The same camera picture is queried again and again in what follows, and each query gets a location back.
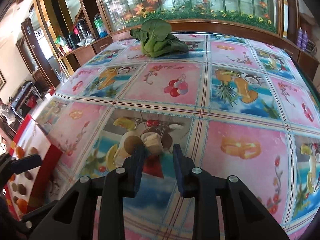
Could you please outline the brown longan on tray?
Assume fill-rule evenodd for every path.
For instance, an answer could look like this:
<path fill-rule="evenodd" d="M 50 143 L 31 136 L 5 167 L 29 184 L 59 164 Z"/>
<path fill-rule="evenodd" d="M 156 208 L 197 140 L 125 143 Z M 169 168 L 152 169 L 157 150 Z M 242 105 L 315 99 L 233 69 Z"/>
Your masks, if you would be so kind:
<path fill-rule="evenodd" d="M 18 184 L 17 185 L 17 192 L 23 196 L 27 194 L 27 189 L 23 184 Z"/>

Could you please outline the flower bamboo glass panel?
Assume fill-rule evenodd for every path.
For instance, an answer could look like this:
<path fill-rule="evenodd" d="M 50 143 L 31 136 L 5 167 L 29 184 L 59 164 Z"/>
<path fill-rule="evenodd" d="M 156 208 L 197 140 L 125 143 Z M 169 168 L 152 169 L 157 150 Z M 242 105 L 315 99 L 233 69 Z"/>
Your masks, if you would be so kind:
<path fill-rule="evenodd" d="M 277 31 L 276 0 L 101 0 L 112 31 L 150 18 L 209 19 Z"/>

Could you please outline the red jujube date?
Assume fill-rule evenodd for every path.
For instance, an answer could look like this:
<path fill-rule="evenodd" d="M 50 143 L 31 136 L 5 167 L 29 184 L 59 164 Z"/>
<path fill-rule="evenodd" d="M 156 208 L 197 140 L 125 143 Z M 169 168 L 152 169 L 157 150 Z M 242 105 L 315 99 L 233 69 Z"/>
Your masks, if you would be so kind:
<path fill-rule="evenodd" d="M 32 175 L 29 171 L 25 171 L 25 172 L 24 172 L 24 176 L 25 176 L 25 178 L 27 178 L 28 180 L 33 180 L 33 175 Z"/>

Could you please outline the green bok choy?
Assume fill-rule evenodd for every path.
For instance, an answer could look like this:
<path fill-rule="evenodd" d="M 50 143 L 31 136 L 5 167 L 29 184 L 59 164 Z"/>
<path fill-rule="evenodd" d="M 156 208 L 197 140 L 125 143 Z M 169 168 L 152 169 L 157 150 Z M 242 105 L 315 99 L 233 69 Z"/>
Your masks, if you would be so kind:
<path fill-rule="evenodd" d="M 130 35 L 140 41 L 141 51 L 152 58 L 167 54 L 187 53 L 187 44 L 172 35 L 171 25 L 162 19 L 149 19 L 140 28 L 131 29 Z"/>

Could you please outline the black thermos jug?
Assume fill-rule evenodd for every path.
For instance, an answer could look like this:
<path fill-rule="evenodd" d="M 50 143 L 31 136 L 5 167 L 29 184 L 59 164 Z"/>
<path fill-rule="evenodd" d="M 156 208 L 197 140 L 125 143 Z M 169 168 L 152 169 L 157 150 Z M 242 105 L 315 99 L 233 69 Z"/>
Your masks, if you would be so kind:
<path fill-rule="evenodd" d="M 88 38 L 93 37 L 86 21 L 83 18 L 76 22 L 75 27 L 78 30 L 78 36 L 81 43 L 85 44 Z"/>

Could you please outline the purple bottles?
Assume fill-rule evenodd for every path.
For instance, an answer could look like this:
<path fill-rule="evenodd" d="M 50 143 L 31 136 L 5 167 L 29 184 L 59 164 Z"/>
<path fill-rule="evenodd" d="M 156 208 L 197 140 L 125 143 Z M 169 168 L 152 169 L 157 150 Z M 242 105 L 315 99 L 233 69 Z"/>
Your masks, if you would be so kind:
<path fill-rule="evenodd" d="M 306 47 L 308 44 L 308 33 L 305 30 L 302 30 L 301 27 L 297 30 L 297 37 L 296 37 L 296 45 L 301 50 L 306 51 Z"/>

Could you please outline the red-bordered white tray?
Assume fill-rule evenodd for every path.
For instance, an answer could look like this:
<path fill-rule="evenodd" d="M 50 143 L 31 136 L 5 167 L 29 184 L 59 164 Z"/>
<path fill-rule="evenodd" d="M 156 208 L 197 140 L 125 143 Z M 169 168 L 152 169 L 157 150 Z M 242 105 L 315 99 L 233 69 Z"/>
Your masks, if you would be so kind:
<path fill-rule="evenodd" d="M 17 160 L 39 155 L 41 165 L 20 174 L 15 173 L 5 185 L 5 198 L 16 220 L 44 204 L 47 186 L 62 151 L 58 149 L 38 123 L 26 116 L 11 143 L 9 154 Z"/>

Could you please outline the pale sugarcane piece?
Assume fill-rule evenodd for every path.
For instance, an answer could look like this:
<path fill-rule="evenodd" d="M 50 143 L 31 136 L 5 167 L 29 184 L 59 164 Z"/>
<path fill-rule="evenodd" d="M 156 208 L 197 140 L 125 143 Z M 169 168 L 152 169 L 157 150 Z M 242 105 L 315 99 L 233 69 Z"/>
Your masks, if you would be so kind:
<path fill-rule="evenodd" d="M 158 133 L 148 132 L 141 137 L 150 155 L 160 155 L 163 152 L 161 137 Z"/>

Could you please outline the person in dark coat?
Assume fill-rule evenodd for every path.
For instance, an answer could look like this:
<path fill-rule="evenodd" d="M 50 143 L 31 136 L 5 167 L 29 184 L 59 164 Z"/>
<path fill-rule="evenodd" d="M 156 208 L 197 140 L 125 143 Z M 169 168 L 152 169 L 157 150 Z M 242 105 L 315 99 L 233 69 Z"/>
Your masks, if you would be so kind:
<path fill-rule="evenodd" d="M 1 115 L 6 118 L 6 121 L 9 125 L 13 124 L 16 121 L 15 114 L 12 111 L 11 107 L 9 105 L 4 104 L 2 99 L 0 99 L 0 109 Z"/>

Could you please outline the orange mandarin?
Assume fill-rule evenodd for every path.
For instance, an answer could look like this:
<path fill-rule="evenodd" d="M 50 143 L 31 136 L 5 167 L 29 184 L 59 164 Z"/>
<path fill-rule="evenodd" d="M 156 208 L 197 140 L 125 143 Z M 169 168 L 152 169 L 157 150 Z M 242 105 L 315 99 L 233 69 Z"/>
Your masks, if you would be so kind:
<path fill-rule="evenodd" d="M 18 159 L 22 159 L 25 156 L 25 150 L 21 146 L 15 147 L 15 153 Z"/>
<path fill-rule="evenodd" d="M 22 214 L 27 213 L 28 202 L 26 200 L 18 198 L 18 200 L 16 201 L 16 205 Z"/>

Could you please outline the brown longan fruit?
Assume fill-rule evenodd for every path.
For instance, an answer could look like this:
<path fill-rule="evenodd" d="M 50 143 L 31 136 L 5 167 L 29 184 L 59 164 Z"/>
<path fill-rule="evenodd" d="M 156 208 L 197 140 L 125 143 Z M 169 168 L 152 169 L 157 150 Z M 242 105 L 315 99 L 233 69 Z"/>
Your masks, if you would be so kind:
<path fill-rule="evenodd" d="M 127 154 L 133 155 L 135 152 L 136 147 L 142 145 L 143 142 L 140 137 L 131 135 L 127 137 L 124 141 L 124 148 Z"/>

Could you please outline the white sugarcane piece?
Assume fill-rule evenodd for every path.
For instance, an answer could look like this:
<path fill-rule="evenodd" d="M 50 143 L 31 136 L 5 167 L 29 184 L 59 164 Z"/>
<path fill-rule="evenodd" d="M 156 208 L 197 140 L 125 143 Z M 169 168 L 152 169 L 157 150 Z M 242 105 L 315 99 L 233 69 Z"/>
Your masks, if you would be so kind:
<path fill-rule="evenodd" d="M 123 165 L 124 160 L 129 157 L 130 155 L 126 152 L 125 148 L 124 148 L 124 142 L 127 139 L 127 137 L 129 136 L 136 136 L 137 133 L 135 131 L 127 131 L 120 140 L 118 149 L 114 155 L 114 163 L 116 165 L 116 167 L 121 167 Z"/>

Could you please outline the green plastic bottle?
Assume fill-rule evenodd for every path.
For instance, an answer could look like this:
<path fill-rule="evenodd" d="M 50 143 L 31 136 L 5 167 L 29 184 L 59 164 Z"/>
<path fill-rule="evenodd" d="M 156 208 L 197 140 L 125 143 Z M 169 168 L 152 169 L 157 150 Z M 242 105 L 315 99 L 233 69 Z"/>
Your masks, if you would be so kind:
<path fill-rule="evenodd" d="M 94 25 L 100 38 L 107 36 L 107 30 L 100 14 L 96 14 L 93 18 Z"/>

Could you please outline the fruit-pattern pink tablecloth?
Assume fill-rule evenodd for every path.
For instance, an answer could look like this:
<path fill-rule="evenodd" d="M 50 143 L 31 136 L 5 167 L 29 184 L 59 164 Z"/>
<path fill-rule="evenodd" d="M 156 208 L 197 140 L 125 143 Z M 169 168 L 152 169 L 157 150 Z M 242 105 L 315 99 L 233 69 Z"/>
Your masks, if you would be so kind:
<path fill-rule="evenodd" d="M 62 151 L 46 192 L 61 198 L 81 177 L 116 167 L 127 131 L 155 132 L 140 191 L 124 200 L 129 239 L 190 239 L 194 201 L 178 191 L 179 144 L 210 174 L 239 177 L 290 239 L 319 210 L 319 97 L 289 55 L 221 34 L 178 34 L 186 54 L 152 59 L 135 39 L 114 42 L 57 90 L 37 123 Z"/>

